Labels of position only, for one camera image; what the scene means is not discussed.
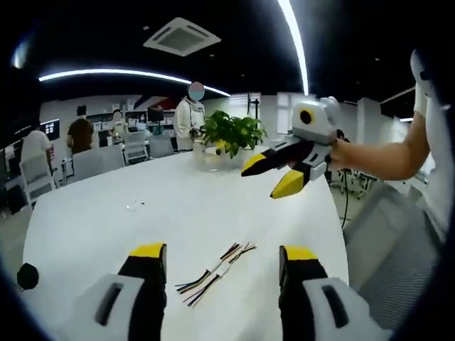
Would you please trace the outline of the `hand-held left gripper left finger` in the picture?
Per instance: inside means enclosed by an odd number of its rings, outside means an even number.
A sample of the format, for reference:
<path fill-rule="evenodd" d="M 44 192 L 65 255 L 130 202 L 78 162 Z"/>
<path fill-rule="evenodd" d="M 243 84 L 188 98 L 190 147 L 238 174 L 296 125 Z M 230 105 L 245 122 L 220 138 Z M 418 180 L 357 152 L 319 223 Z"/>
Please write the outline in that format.
<path fill-rule="evenodd" d="M 166 300 L 166 244 L 141 245 L 77 298 L 65 339 L 160 340 Z"/>

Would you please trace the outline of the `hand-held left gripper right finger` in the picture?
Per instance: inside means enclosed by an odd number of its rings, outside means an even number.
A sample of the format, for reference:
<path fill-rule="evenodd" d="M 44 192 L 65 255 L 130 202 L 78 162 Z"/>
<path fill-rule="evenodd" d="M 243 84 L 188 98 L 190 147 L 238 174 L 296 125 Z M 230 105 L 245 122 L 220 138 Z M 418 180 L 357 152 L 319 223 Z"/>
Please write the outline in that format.
<path fill-rule="evenodd" d="M 368 303 L 326 273 L 306 247 L 279 248 L 279 309 L 283 340 L 389 340 Z"/>

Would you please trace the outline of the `person's right hand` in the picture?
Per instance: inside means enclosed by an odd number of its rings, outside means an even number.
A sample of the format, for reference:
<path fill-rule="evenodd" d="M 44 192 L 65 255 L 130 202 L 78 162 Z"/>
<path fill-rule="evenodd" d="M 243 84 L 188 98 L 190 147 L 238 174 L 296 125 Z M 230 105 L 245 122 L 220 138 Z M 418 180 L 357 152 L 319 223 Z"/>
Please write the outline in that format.
<path fill-rule="evenodd" d="M 328 168 L 331 171 L 339 171 L 351 167 L 354 145 L 344 139 L 336 139 L 331 145 L 329 153 L 330 162 Z"/>

